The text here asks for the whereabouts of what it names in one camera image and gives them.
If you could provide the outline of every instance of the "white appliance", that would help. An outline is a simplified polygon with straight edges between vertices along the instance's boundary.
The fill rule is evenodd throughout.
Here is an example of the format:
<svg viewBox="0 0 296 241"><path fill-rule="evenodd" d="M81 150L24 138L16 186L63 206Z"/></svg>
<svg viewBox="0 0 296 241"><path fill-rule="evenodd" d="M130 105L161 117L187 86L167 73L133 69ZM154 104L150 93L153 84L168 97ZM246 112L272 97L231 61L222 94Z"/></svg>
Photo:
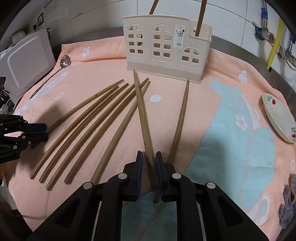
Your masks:
<svg viewBox="0 0 296 241"><path fill-rule="evenodd" d="M0 63L6 77L4 87L16 103L55 66L46 28L18 42L0 59Z"/></svg>

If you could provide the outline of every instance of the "wooden chopstick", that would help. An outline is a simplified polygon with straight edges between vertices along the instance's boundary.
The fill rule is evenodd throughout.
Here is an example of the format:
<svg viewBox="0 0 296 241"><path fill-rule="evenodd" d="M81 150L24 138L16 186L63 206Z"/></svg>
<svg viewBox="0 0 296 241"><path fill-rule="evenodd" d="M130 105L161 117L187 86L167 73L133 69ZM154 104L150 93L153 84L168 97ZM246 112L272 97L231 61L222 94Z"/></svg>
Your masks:
<svg viewBox="0 0 296 241"><path fill-rule="evenodd" d="M148 82L148 80L149 80L148 78L146 80L144 80L143 83L141 83L141 87L144 86ZM83 150L83 152L81 153L81 155L79 156L79 158L77 159L77 161L75 162L75 164L73 165L73 167L71 168L71 170L69 171L69 173L68 173L68 175L67 175L67 177L65 178L65 181L64 181L66 184L70 184L73 181L76 173L79 171L79 169L83 165L85 159L87 158L87 156L89 155L89 153L91 152L91 150L93 149L93 147L95 146L95 144L99 141L99 139L101 138L101 136L109 128L109 126L111 125L111 123L116 119L116 115L119 115L119 113L121 113L121 111L135 97L135 95L136 95L135 91L133 91L132 93L130 93L130 95L120 104L120 106L114 111L114 113L112 113L112 115L109 117L109 119L99 129L99 131L97 132L97 134L93 137L93 139L90 141L90 143L87 145L87 147ZM90 127L87 130L87 132L93 133L95 131L95 129L96 128ZM83 137L77 142L76 146L73 147L73 149L75 148L75 153L77 153L77 151L85 143L85 140L84 141L81 141L82 139L83 139Z"/></svg>
<svg viewBox="0 0 296 241"><path fill-rule="evenodd" d="M133 77L135 81L135 89L136 89L136 96L137 96L137 103L138 103L138 109L139 109L139 116L140 116L140 122L141 122L145 153L148 160L149 178L150 178L151 185L156 186L157 182L156 182L156 174L155 174L155 166L154 166L155 161L154 161L152 140L150 136L144 100L139 88L139 79L135 70L133 70Z"/></svg>
<svg viewBox="0 0 296 241"><path fill-rule="evenodd" d="M196 32L195 32L196 37L199 37L200 35L200 29L202 28L202 21L205 15L206 6L207 6L207 0L202 0L202 4L200 6L200 15L198 16L198 22L197 22Z"/></svg>
<svg viewBox="0 0 296 241"><path fill-rule="evenodd" d="M148 86L150 84L150 81L148 81L148 83L144 86L144 88L142 89L142 96L145 94L146 90L148 89ZM128 111L128 113L126 114L125 118L123 119L122 123L120 124L120 126L118 127L116 133L114 134L110 144L108 145L106 151L104 152L92 178L91 178L91 182L93 184L97 184L99 183L101 176L121 138L121 136L123 135L126 127L128 126L133 114L135 113L136 109L137 109L138 103L137 100L134 102L134 104L132 105L132 107L130 108L130 110Z"/></svg>
<svg viewBox="0 0 296 241"><path fill-rule="evenodd" d="M156 5L158 3L159 0L154 0L153 4L152 4L152 7L150 9L150 12L149 12L149 15L153 14L154 13L154 10L156 8Z"/></svg>
<svg viewBox="0 0 296 241"><path fill-rule="evenodd" d="M99 104L101 104L105 99L112 94L118 86L113 87L109 92L103 95L100 99L98 99L95 103L93 103L89 108L87 108L67 129L59 136L59 138L52 144L52 146L47 150L47 152L43 155L41 160L36 164L33 171L31 172L30 178L34 179L44 165L46 160L50 157L50 155L54 152L54 150L61 144L63 139L91 112L94 108L96 108Z"/></svg>
<svg viewBox="0 0 296 241"><path fill-rule="evenodd" d="M105 89L99 91L98 93L94 94L93 96L89 97L88 99L86 99L85 101L83 101L82 103L80 103L79 105L77 105L76 107L74 107L72 110L70 110L69 112L67 112L65 115L63 115L60 119L58 119L55 123L53 123L47 130L46 132L49 134L51 133L55 128L57 128L61 123L63 123L66 119L68 119L71 115L73 115L75 112L77 112L78 110L80 110L82 107L84 107L85 105L87 105L88 103L90 103L91 101L93 101L94 99L98 98L99 96L101 96L102 94L105 94L107 91L111 90L112 88L114 88L115 86L119 85L120 83L124 82L124 79L117 81L114 84L111 84L110 86L106 87ZM37 145L31 145L31 149L34 149Z"/></svg>
<svg viewBox="0 0 296 241"><path fill-rule="evenodd" d="M181 111L180 111L180 115L179 115L179 120L178 120L178 124L177 124L177 128L176 128L174 140L173 140L172 146L170 148L170 154L168 155L167 163L169 163L169 164L173 164L173 162L175 160L177 148L178 148L178 145L180 142L184 118L185 118L187 100L188 100L188 93L189 93L189 80L187 80L187 83L186 83L182 106L181 106Z"/></svg>
<svg viewBox="0 0 296 241"><path fill-rule="evenodd" d="M56 163L59 161L60 157L65 153L65 151L68 149L68 147L71 145L71 143L75 140L75 138L79 135L79 133L91 122L93 118L96 117L98 113L100 113L101 110L103 110L121 91L123 91L128 86L128 83L126 83L124 86L122 86L119 90L114 92L110 97L108 97L103 103L101 103L92 113L89 114L88 117L86 117L82 123L71 133L71 135L67 138L67 140L63 143L63 145L60 147L60 149L57 151L57 153L54 155L54 157L51 159L50 163L47 165L46 169L44 170L43 174L41 175L39 182L44 183L47 179L48 175L52 171L53 167L56 165ZM129 88L127 91L125 91L122 96L127 96L128 93L131 91Z"/></svg>

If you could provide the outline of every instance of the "metal skimmer ladle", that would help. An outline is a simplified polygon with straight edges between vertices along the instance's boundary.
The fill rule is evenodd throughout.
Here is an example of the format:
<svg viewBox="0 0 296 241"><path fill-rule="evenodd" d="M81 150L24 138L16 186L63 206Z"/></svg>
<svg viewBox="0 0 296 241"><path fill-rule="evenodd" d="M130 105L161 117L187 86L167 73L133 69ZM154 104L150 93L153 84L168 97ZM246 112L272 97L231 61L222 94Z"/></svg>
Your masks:
<svg viewBox="0 0 296 241"><path fill-rule="evenodd" d="M68 67L70 64L71 64L71 60L70 60L70 57L68 55L64 55L60 61L60 66L61 68L57 71L59 72L60 70ZM30 99L33 98L34 95L36 95L38 93L38 91L49 81L49 79L51 78L49 77L47 81L45 81L30 97Z"/></svg>

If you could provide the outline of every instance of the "beige plastic basket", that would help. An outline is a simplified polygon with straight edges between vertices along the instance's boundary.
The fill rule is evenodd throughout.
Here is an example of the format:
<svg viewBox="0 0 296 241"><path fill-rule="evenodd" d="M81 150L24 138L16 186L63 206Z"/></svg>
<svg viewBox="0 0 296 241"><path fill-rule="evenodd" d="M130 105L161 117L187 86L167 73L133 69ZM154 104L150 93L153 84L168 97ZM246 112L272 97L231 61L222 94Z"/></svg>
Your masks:
<svg viewBox="0 0 296 241"><path fill-rule="evenodd" d="M123 17L127 69L200 83L213 27L166 15Z"/></svg>

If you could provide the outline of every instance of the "tiled wall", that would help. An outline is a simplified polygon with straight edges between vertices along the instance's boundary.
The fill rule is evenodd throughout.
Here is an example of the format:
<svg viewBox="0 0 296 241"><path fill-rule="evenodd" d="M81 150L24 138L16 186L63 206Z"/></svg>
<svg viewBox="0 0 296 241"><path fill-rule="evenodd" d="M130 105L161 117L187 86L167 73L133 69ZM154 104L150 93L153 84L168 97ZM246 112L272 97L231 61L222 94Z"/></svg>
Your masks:
<svg viewBox="0 0 296 241"><path fill-rule="evenodd" d="M41 27L50 27L51 45L103 28L122 26L122 17L148 14L153 0L53 0L58 7L48 15ZM155 14L175 15L197 20L201 0L159 0ZM261 26L261 0L208 0L204 22L213 26L213 35L228 40L267 61L272 46L254 36L255 21ZM28 26L37 22L37 16ZM279 16L268 6L268 28L276 36ZM286 33L285 47L289 41ZM272 66L296 90L296 71L278 56Z"/></svg>

